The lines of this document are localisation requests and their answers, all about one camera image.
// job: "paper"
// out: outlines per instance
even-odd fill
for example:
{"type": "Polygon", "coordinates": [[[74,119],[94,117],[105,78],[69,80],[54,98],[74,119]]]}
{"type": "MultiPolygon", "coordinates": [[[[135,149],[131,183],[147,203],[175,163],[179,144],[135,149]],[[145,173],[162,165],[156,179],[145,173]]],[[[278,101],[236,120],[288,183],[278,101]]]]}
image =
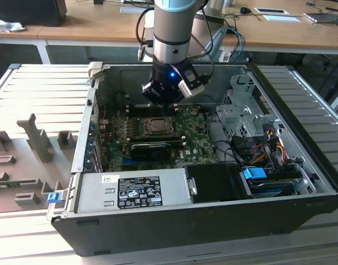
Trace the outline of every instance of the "paper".
{"type": "Polygon", "coordinates": [[[268,21],[282,21],[282,22],[300,22],[295,17],[287,17],[285,15],[263,15],[268,21]]]}
{"type": "Polygon", "coordinates": [[[6,22],[3,20],[0,20],[0,31],[5,31],[7,33],[10,33],[11,31],[18,31],[18,30],[25,30],[25,28],[22,26],[22,24],[18,22],[6,22]]]}

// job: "warning label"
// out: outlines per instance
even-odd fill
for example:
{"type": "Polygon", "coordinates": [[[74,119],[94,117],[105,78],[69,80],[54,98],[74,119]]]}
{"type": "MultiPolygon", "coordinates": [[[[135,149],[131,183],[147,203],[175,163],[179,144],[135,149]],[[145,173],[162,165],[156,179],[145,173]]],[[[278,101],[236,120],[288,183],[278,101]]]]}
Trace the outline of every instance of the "warning label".
{"type": "Polygon", "coordinates": [[[119,199],[120,209],[162,206],[162,190],[157,177],[120,178],[119,199]]]}

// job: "blue plastic tab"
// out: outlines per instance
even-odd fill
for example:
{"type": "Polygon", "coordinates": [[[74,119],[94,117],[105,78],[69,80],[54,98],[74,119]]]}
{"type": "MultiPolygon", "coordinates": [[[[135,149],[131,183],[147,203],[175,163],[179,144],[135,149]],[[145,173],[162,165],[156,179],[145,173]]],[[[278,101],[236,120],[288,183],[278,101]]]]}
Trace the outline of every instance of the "blue plastic tab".
{"type": "Polygon", "coordinates": [[[246,179],[249,178],[267,178],[266,172],[261,167],[249,167],[244,170],[244,175],[246,179]]]}
{"type": "Polygon", "coordinates": [[[51,192],[47,197],[48,203],[61,203],[62,202],[62,192],[51,192]]]}

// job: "table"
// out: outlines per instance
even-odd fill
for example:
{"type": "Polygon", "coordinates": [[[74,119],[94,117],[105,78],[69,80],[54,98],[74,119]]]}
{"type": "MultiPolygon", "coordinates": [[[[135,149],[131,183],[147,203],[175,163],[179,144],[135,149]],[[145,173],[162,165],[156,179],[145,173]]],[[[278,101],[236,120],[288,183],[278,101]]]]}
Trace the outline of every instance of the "table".
{"type": "MultiPolygon", "coordinates": [[[[117,46],[137,47],[135,24],[138,14],[120,13],[120,0],[94,5],[93,1],[77,2],[66,0],[67,16],[60,27],[26,26],[19,33],[0,32],[2,44],[36,45],[43,63],[51,63],[47,53],[49,45],[66,46],[117,46]]],[[[290,15],[318,12],[306,6],[306,0],[239,0],[247,4],[254,13],[254,7],[286,9],[290,15]]],[[[317,1],[321,8],[338,8],[338,3],[317,1]]],[[[240,6],[226,8],[224,12],[239,12],[240,6]]],[[[237,27],[244,35],[245,51],[296,52],[314,54],[338,54],[338,26],[312,25],[305,17],[298,17],[301,23],[269,22],[264,17],[240,16],[237,27]]],[[[234,35],[227,35],[222,49],[231,50],[237,43],[234,35]]]]}
{"type": "MultiPolygon", "coordinates": [[[[296,17],[300,23],[268,21],[254,9],[255,7],[285,9],[290,15],[295,16],[317,13],[318,9],[306,6],[306,1],[239,0],[238,3],[241,5],[225,8],[224,13],[239,14],[241,7],[247,4],[253,14],[259,15],[258,18],[261,19],[258,21],[253,15],[241,15],[237,20],[238,31],[246,40],[246,51],[338,54],[337,25],[313,24],[306,17],[296,17]]],[[[329,12],[325,7],[338,8],[338,3],[329,1],[316,1],[316,4],[324,12],[329,12]]],[[[227,22],[234,25],[233,19],[227,19],[227,22]]],[[[223,45],[229,45],[229,41],[225,38],[223,45]]]]}

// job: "table leg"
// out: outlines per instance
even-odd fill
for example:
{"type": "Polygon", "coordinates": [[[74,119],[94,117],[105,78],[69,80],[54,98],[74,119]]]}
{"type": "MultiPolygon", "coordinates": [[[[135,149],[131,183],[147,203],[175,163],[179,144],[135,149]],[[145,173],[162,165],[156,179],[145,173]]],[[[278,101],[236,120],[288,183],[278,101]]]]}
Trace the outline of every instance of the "table leg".
{"type": "Polygon", "coordinates": [[[37,47],[43,64],[51,64],[49,53],[47,52],[46,40],[34,40],[33,44],[37,47]]]}
{"type": "Polygon", "coordinates": [[[92,52],[90,51],[90,47],[89,46],[85,46],[84,49],[85,49],[85,54],[87,56],[87,59],[88,60],[92,60],[93,57],[92,57],[92,52]]]}

